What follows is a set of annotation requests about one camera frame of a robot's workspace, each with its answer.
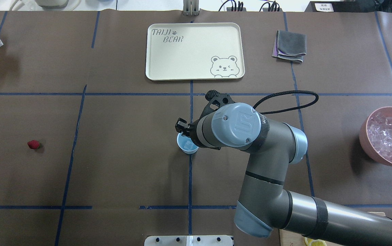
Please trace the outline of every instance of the white bracket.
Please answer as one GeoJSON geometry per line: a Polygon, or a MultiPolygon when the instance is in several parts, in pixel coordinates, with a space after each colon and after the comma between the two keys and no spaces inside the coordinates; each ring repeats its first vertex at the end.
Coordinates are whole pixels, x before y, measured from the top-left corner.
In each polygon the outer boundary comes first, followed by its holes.
{"type": "Polygon", "coordinates": [[[199,0],[184,0],[184,15],[199,15],[199,0]]]}
{"type": "Polygon", "coordinates": [[[228,235],[150,236],[144,246],[233,246],[228,235]]]}

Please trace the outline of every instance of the lemon slice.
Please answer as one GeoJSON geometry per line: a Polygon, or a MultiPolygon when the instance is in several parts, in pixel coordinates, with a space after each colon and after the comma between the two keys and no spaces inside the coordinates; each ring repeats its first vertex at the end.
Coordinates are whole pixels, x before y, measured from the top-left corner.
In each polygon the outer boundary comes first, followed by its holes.
{"type": "Polygon", "coordinates": [[[324,240],[314,240],[306,237],[304,237],[304,243],[306,246],[327,246],[327,243],[324,240]]]}

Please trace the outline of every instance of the pink object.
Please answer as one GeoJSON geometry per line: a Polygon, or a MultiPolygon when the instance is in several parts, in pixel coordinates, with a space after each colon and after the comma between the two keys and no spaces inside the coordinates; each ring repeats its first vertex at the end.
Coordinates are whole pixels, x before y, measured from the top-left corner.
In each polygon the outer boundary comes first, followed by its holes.
{"type": "Polygon", "coordinates": [[[367,117],[366,121],[363,123],[360,129],[360,144],[366,154],[371,157],[374,161],[379,162],[384,165],[392,166],[392,162],[386,160],[384,157],[380,156],[377,151],[372,146],[370,139],[367,136],[367,127],[369,124],[369,120],[372,116],[377,113],[382,113],[385,117],[392,117],[392,107],[383,107],[373,111],[369,117],[367,117]]]}

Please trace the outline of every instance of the gray cloth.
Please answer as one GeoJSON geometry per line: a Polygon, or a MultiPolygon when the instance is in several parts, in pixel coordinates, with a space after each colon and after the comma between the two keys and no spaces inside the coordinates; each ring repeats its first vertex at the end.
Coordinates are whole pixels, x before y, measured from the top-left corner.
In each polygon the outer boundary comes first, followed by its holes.
{"type": "Polygon", "coordinates": [[[278,30],[272,56],[302,62],[307,54],[307,35],[278,30]]]}

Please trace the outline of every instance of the white label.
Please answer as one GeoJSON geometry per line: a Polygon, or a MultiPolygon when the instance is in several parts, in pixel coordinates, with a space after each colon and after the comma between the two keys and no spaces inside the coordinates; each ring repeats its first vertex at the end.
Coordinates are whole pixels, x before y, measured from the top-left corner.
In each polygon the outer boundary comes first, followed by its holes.
{"type": "Polygon", "coordinates": [[[315,3],[316,10],[319,12],[334,12],[331,3],[315,3]]]}

